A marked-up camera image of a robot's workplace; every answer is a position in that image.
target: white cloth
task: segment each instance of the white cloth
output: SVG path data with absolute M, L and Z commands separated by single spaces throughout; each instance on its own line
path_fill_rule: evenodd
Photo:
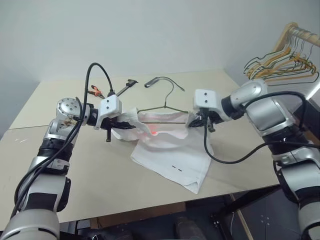
M 211 163 L 204 149 L 204 128 L 188 128 L 198 116 L 194 113 L 140 112 L 137 109 L 118 117 L 119 122 L 136 126 L 133 129 L 113 128 L 117 139 L 138 140 L 131 159 L 163 177 L 197 194 Z M 186 122 L 186 124 L 142 122 Z M 210 143 L 208 150 L 213 154 Z

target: wire hanger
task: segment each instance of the wire hanger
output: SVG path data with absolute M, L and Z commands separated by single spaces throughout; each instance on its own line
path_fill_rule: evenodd
M 146 112 L 146 111 L 150 111 L 150 110 L 156 110 L 156 109 L 171 109 L 171 110 L 175 110 L 177 112 L 181 112 L 181 113 L 185 113 L 185 114 L 188 114 L 189 112 L 186 111 L 186 110 L 181 110 L 181 109 L 177 109 L 177 108 L 174 108 L 174 107 L 171 107 L 171 106 L 168 106 L 167 105 L 167 98 L 169 97 L 169 95 L 174 91 L 175 89 L 175 85 L 177 85 L 182 91 L 185 91 L 184 88 L 182 88 L 181 86 L 179 86 L 175 81 L 173 81 L 171 78 L 169 77 L 166 77 L 166 76 L 159 76 L 159 77 L 155 77 L 153 78 L 152 80 L 148 81 L 146 84 L 144 84 L 144 86 L 146 88 L 149 88 L 151 87 L 153 84 L 157 83 L 158 81 L 160 80 L 166 80 L 168 81 L 171 85 L 172 85 L 172 88 L 170 90 L 170 92 L 165 96 L 165 99 L 164 99 L 164 105 L 163 106 L 156 106 L 156 107 L 151 107 L 151 108 L 146 108 L 146 109 L 141 109 L 141 110 L 138 110 L 137 113 L 140 113 L 140 112 Z M 142 122 L 144 124 L 186 124 L 185 122 Z

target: floor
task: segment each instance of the floor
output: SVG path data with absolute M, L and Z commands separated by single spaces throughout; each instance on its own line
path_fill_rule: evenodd
M 229 199 L 222 196 L 190 201 L 186 203 L 185 212 L 153 217 L 146 220 L 130 222 L 128 224 L 115 225 L 102 230 L 85 228 L 80 229 L 78 233 L 88 237 L 101 234 L 105 240 L 115 240 L 116 235 L 122 231 L 129 230 L 133 233 L 135 240 L 171 240 L 176 239 L 174 235 L 174 224 L 176 219 L 178 217 L 188 217 L 188 219 L 196 222 L 208 240 L 222 240 L 219 230 L 214 227 L 210 215 L 222 208 L 226 201 L 229 201 Z M 231 220 L 232 215 L 226 218 L 226 222 L 229 226 Z M 248 239 L 237 214 L 234 215 L 231 230 L 234 240 Z

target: white table top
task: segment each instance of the white table top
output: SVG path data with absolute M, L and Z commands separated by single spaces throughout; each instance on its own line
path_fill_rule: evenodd
M 196 88 L 214 89 L 222 96 L 226 96 L 237 87 L 223 71 L 177 73 L 166 76 L 172 77 L 186 89 L 186 92 L 177 89 L 174 96 L 170 97 L 171 101 L 168 102 L 172 102 L 172 106 L 176 108 L 191 109 L 193 91 Z M 169 84 L 163 81 L 151 88 L 144 88 L 144 83 L 152 77 L 154 76 L 133 78 L 139 84 L 125 92 L 121 98 L 126 109 L 162 104 L 166 91 L 160 89 L 167 89 Z M 114 88 L 120 90 L 128 78 L 117 79 L 122 82 L 114 84 Z M 74 83 L 73 81 L 41 83 L 11 126 L 21 129 L 8 130 L 0 141 L 2 156 L 0 229 L 4 229 L 9 220 L 14 204 L 15 188 L 26 173 L 32 158 L 38 153 L 47 129 L 41 125 L 47 125 L 54 118 L 56 102 L 59 99 L 75 95 L 82 98 L 83 82 L 80 82 L 81 86 L 76 87 L 79 92 L 71 90 L 72 93 L 68 94 L 71 82 Z M 92 81 L 91 84 L 97 85 L 102 90 L 108 89 L 107 84 L 103 85 L 99 80 Z M 178 103 L 175 98 L 182 98 L 185 101 Z M 91 103 L 97 102 L 93 96 L 88 100 Z M 31 105 L 36 103 L 42 108 L 39 109 L 40 114 L 37 117 L 31 112 Z M 239 159 L 263 142 L 246 117 L 217 125 L 216 132 L 212 133 L 210 138 L 215 156 L 226 161 Z M 111 143 L 106 143 L 105 139 L 104 130 L 93 130 L 90 126 L 80 129 L 67 175 L 71 179 L 69 202 L 65 210 L 58 213 L 60 222 L 224 195 L 278 183 L 273 173 L 271 153 L 267 148 L 263 148 L 239 164 L 225 165 L 212 162 L 199 194 L 194 194 L 179 184 L 132 162 L 130 155 L 136 142 L 112 138 Z

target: white wall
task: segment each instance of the white wall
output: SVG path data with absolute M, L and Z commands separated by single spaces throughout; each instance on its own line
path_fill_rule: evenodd
M 319 9 L 318 0 L 0 0 L 0 96 L 7 81 L 29 86 L 11 97 L 17 106 L 1 97 L 0 107 L 10 122 L 36 82 L 84 78 L 91 62 L 111 76 L 225 68 L 241 84 L 244 64 L 285 24 L 319 34 Z

